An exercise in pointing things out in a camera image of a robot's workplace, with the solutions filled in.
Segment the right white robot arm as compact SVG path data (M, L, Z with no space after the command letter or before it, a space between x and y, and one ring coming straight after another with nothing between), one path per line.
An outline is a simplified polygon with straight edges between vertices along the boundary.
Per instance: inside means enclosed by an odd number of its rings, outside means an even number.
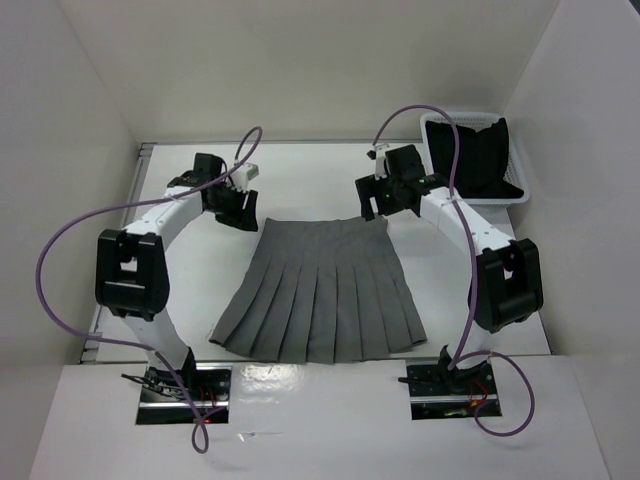
M448 178L428 174L415 146L373 147L367 157L374 173L355 181L365 220L409 210L470 255L469 315L459 339L441 349L437 371L441 387L459 393L488 360L494 335L541 309L538 247L495 228Z

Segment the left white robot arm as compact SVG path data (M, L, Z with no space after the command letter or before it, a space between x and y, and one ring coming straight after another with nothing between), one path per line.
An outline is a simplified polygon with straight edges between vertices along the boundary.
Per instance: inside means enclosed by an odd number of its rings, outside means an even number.
M210 212L229 227L258 229L258 193L249 183L257 165L198 153L191 169L173 178L159 203L120 230L98 237L95 296L146 347L145 384L180 400L203 385L192 349L180 338L167 310L170 280L166 251L195 219Z

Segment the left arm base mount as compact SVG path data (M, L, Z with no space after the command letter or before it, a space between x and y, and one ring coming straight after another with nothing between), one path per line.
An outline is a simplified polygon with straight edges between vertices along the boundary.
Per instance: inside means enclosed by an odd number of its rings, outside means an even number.
M122 373L121 377L141 387L137 425L176 425L196 422L185 395L169 373L148 368L143 375ZM190 380L183 381L206 424L228 422L231 380L230 365L213 364L199 368Z

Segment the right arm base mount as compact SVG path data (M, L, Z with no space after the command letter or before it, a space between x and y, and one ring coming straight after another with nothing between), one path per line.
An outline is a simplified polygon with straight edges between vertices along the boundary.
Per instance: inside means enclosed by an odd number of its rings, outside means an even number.
M484 362L470 374L447 382L435 361L407 361L406 373L398 382L408 389L413 420L473 418L502 415L497 386L490 364Z

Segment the grey pleated skirt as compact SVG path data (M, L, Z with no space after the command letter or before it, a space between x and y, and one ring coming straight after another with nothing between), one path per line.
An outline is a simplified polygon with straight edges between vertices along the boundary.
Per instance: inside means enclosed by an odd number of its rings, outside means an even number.
M210 341L246 358L351 363L427 340L382 217L264 224Z

